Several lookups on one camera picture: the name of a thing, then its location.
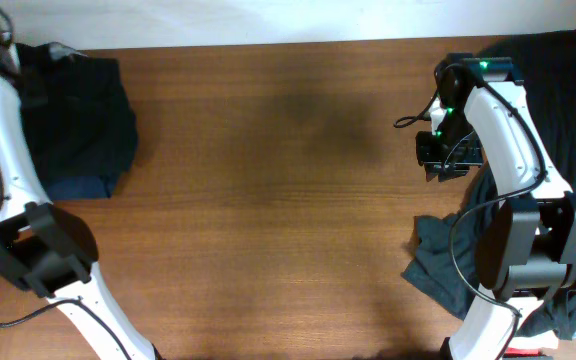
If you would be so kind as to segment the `black t-shirt with white print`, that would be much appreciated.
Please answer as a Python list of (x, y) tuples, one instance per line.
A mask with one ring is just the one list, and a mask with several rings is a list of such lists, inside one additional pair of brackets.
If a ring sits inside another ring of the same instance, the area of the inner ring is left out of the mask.
[[(576, 30), (520, 35), (480, 51), (482, 57), (509, 57), (525, 79), (527, 103), (539, 136), (559, 174), (576, 196)], [(450, 259), (449, 230), (456, 218), (418, 216), (417, 247), (402, 276), (451, 315), (463, 319), (474, 296), (469, 285), (479, 280), (474, 245), (496, 215), (493, 208), (466, 217), (457, 225)], [(520, 326), (518, 336), (553, 331), (561, 340), (576, 338), (576, 281), (560, 290)]]

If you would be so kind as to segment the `black shorts with zipper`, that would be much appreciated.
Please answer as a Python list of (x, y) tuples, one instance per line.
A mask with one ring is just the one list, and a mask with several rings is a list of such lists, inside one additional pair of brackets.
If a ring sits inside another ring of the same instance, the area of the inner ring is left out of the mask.
[(39, 179), (109, 177), (128, 171), (138, 134), (119, 61), (19, 44), (22, 125)]

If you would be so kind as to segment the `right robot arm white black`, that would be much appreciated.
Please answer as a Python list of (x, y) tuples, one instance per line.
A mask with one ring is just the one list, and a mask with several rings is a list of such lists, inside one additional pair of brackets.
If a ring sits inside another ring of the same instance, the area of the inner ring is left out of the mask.
[(535, 127), (521, 72), (508, 57), (451, 53), (434, 70), (416, 156), (428, 179), (447, 181), (486, 164), (498, 210), (475, 247), (478, 286), (444, 359), (501, 359), (526, 318), (576, 280), (576, 195)]

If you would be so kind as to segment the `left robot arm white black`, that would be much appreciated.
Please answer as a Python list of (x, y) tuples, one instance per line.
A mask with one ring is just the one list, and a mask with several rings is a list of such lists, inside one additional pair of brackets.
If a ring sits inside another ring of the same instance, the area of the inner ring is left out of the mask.
[(5, 325), (57, 309), (99, 358), (157, 360), (105, 284), (90, 228), (56, 207), (38, 179), (22, 129), (20, 76), (12, 22), (0, 8), (0, 277), (47, 302)]

